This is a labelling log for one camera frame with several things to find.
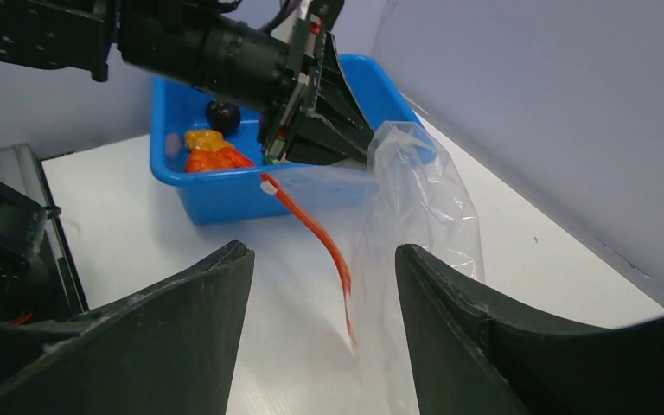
yellow object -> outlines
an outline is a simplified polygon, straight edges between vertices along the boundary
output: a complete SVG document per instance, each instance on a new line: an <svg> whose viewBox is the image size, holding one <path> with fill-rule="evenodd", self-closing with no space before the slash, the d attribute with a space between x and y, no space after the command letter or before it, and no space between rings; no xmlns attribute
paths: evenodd
<svg viewBox="0 0 664 415"><path fill-rule="evenodd" d="M215 130L193 130L184 134L184 146L187 150L220 151L235 146L225 141L222 133Z"/></svg>

white table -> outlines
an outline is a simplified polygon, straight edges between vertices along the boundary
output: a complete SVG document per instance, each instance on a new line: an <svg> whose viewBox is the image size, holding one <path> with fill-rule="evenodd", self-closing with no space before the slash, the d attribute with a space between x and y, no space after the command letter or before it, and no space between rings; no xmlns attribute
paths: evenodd
<svg viewBox="0 0 664 415"><path fill-rule="evenodd" d="M489 286L572 320L618 327L664 309L424 120L451 154L480 217ZM329 255L290 216L194 227L149 171L149 139L44 163L91 307L192 265L231 239L256 271L228 414L353 413L354 359Z"/></svg>

blue plastic container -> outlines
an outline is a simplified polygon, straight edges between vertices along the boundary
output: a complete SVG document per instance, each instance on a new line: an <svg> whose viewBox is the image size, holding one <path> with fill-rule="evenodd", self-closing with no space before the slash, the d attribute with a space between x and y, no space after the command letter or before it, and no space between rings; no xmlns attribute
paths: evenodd
<svg viewBox="0 0 664 415"><path fill-rule="evenodd" d="M366 56L340 56L342 69L374 130L385 121L418 122L416 114L377 62ZM288 214L276 197L260 188L260 173L304 168L303 164L263 166L259 114L241 109L240 128L226 140L258 167L207 173L184 173L188 152L184 133L208 127L210 97L175 82L155 78L151 120L150 166L160 182L176 187L189 218L197 225Z"/></svg>

clear plastic bag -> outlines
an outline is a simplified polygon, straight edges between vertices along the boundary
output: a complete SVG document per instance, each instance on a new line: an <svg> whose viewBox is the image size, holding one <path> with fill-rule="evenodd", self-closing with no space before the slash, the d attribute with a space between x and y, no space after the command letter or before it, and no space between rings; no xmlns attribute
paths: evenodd
<svg viewBox="0 0 664 415"><path fill-rule="evenodd" d="M418 244L483 282L479 225L449 154L419 124L383 124L369 157L367 171L346 163L274 177L328 230L350 266L360 413L418 414L395 249Z"/></svg>

transparent bag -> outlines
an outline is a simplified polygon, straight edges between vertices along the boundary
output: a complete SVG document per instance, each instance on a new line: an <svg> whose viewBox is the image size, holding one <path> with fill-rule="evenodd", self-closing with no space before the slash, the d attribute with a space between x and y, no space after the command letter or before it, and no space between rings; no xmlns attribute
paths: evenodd
<svg viewBox="0 0 664 415"><path fill-rule="evenodd" d="M278 350L298 350L297 358L287 363L279 361L274 367L265 363L264 372L277 373L277 379L268 386L274 390L260 393L258 386L243 386L248 388L243 392L247 394L244 399L253 399L255 413L417 414L395 279L395 249L401 244L418 244L462 274L483 281L475 209L441 144L419 124L388 122L376 132L369 157L367 169L342 163L273 174L284 191L325 227L348 262L353 280L349 312L357 343L354 347L347 337L342 289L332 261L318 256L326 252L317 252L311 246L311 253L305 255L315 255L316 269L305 268L301 280L285 280L274 286L282 291L280 301L298 303L300 297L305 297L297 313L305 318L323 316L319 321L328 327L320 327L315 333L315 329L304 326L297 337L286 335L279 340L285 343L278 345ZM330 307L330 302L339 306ZM329 335L327 322L348 342L347 350L343 349L345 343L331 341L299 346L308 337L320 337L324 330ZM253 340L264 338L259 335ZM345 355L352 353L357 364L351 366L351 357ZM319 363L328 358L330 361ZM311 370L311 365L327 367L323 370L329 373ZM255 369L248 370L252 373L247 379L257 381L262 376ZM269 402L259 402L259 396L270 397Z"/></svg>

